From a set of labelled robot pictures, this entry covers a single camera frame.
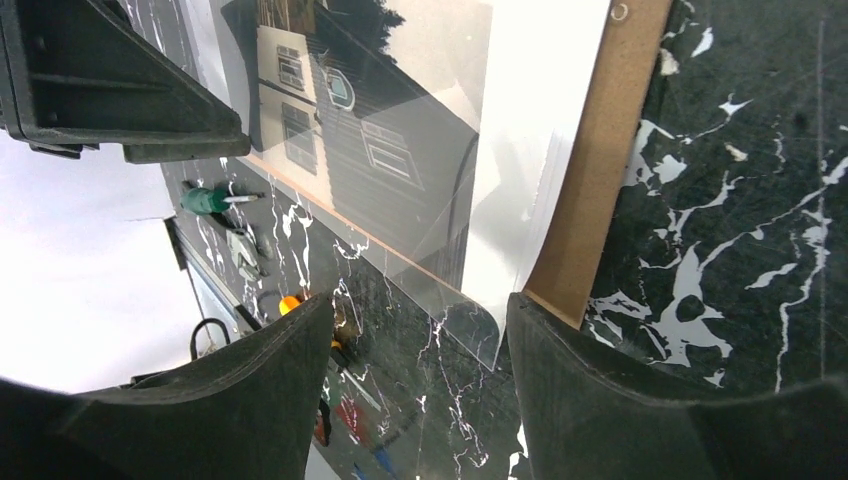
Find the clear acrylic glazing sheet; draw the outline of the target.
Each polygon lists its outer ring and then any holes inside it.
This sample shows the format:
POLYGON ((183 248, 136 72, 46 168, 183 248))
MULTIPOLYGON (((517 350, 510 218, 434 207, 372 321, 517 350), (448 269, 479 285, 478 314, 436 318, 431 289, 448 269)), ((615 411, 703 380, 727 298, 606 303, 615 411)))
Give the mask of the clear acrylic glazing sheet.
POLYGON ((483 366, 506 336, 502 191, 483 147, 491 1, 181 1, 201 84, 242 159, 337 233, 483 366))

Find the house photo white border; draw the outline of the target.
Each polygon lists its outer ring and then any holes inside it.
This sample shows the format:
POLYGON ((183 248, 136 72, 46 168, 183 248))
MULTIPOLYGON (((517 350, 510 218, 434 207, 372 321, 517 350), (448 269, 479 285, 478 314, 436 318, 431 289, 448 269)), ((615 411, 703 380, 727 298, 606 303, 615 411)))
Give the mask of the house photo white border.
POLYGON ((429 315, 501 328, 540 257, 606 1, 186 1, 241 162, 429 315))

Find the orange handled screwdriver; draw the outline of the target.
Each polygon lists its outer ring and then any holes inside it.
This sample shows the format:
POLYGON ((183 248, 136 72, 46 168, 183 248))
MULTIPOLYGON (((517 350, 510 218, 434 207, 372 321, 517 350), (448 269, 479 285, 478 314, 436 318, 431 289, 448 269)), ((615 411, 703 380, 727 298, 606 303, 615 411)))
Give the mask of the orange handled screwdriver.
POLYGON ((307 345, 316 350, 316 361, 325 361, 330 374, 350 384, 370 407, 381 412, 381 402, 365 387, 364 380, 354 372, 357 364, 352 342, 355 331, 339 322, 339 317, 326 298, 307 302, 301 297, 283 296, 278 302, 282 320, 291 323, 300 332, 306 333, 307 345))

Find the brown fibreboard backing board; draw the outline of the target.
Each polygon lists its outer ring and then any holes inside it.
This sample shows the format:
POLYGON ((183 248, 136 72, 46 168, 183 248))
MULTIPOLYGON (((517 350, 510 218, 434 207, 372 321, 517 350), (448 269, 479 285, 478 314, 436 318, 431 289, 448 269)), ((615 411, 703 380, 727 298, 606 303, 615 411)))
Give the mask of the brown fibreboard backing board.
POLYGON ((587 308, 671 9, 667 1, 606 2, 609 18, 551 224, 517 292, 572 325, 587 308))

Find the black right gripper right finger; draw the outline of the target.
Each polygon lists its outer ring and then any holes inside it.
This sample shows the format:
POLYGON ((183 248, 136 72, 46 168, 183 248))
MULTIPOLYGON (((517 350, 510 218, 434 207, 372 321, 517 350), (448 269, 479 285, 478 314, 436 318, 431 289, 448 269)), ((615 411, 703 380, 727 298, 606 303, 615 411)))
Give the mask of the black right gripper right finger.
POLYGON ((506 335, 537 479, 843 479, 847 379, 730 395, 663 373, 528 297, 506 335))

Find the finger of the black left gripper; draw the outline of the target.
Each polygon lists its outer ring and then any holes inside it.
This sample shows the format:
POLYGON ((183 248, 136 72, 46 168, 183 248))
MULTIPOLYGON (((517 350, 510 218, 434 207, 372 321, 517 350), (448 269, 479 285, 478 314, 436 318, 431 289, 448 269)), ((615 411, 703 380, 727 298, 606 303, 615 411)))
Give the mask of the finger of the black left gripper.
POLYGON ((117 1, 2 2, 1 128, 69 159, 103 144, 131 164, 251 150, 239 115, 137 34, 117 1))

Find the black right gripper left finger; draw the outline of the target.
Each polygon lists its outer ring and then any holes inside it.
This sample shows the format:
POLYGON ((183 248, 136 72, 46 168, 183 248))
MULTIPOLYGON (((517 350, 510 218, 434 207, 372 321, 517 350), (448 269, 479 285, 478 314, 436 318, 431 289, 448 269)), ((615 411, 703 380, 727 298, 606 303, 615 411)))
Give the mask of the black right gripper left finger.
POLYGON ((300 479, 325 361, 278 320, 129 388, 3 381, 5 479, 300 479))

